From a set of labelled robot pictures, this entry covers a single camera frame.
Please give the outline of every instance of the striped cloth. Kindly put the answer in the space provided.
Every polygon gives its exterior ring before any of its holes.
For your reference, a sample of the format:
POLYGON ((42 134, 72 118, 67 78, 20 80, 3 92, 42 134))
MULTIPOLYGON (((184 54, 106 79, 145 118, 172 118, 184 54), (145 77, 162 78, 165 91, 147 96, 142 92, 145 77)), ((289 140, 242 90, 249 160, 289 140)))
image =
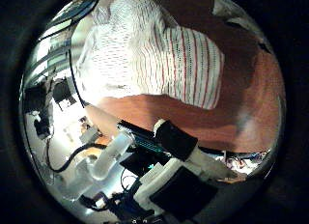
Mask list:
POLYGON ((85 99, 167 95, 205 109, 219 100, 224 55, 152 0, 97 7, 76 64, 85 99))

